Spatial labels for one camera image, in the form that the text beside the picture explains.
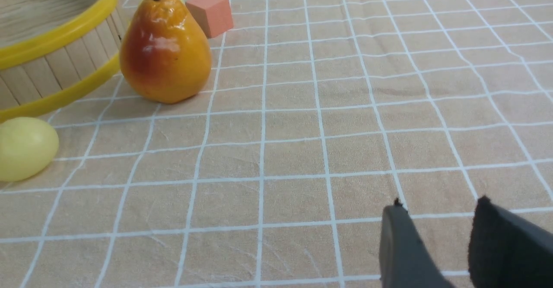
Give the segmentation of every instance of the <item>table surface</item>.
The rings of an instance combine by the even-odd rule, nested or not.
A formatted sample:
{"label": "table surface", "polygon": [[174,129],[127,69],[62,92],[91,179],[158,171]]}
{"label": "table surface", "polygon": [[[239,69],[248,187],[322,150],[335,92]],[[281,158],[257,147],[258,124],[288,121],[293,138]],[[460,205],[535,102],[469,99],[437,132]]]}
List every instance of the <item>table surface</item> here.
{"label": "table surface", "polygon": [[553,231],[553,0],[231,6],[196,97],[119,74],[44,117],[57,158],[0,184],[3,286],[379,287],[395,197],[458,287],[478,197]]}

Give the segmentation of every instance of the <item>pear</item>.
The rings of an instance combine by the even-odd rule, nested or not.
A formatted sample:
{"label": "pear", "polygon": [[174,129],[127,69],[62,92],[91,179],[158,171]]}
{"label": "pear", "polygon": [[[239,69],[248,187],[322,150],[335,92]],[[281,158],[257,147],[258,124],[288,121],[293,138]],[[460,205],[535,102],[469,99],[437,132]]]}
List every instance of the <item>pear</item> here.
{"label": "pear", "polygon": [[142,0],[119,50],[121,73],[132,89],[166,104],[199,93],[211,61],[207,37],[183,0]]}

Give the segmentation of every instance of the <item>plastic egg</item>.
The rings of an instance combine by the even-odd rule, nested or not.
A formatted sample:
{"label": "plastic egg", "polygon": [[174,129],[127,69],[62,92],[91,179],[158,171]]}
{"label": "plastic egg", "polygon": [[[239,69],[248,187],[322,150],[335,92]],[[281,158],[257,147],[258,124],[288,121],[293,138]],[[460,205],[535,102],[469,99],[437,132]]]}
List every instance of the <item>plastic egg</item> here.
{"label": "plastic egg", "polygon": [[59,148],[56,130],[47,122],[18,117],[0,124],[0,180],[25,180],[46,168]]}

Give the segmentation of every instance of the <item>woven basket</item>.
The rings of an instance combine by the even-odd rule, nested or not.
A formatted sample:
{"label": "woven basket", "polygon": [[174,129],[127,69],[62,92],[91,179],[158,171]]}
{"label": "woven basket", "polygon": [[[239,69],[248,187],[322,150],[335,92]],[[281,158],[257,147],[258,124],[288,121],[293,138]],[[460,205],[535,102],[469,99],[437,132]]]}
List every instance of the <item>woven basket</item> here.
{"label": "woven basket", "polygon": [[119,70],[118,0],[0,0],[0,123],[84,97]]}

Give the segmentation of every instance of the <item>basket rim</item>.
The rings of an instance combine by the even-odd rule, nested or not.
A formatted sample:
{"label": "basket rim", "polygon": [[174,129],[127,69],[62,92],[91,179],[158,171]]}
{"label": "basket rim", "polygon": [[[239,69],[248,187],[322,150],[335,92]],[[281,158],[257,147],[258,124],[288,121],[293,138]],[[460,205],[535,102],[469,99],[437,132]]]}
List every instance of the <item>basket rim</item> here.
{"label": "basket rim", "polygon": [[98,89],[118,71],[119,54],[116,54],[95,72],[62,91],[17,107],[0,109],[0,123],[16,117],[39,117],[65,107]]}
{"label": "basket rim", "polygon": [[118,0],[97,0],[77,17],[48,32],[0,48],[0,70],[19,66],[59,50],[102,23],[117,8]]}

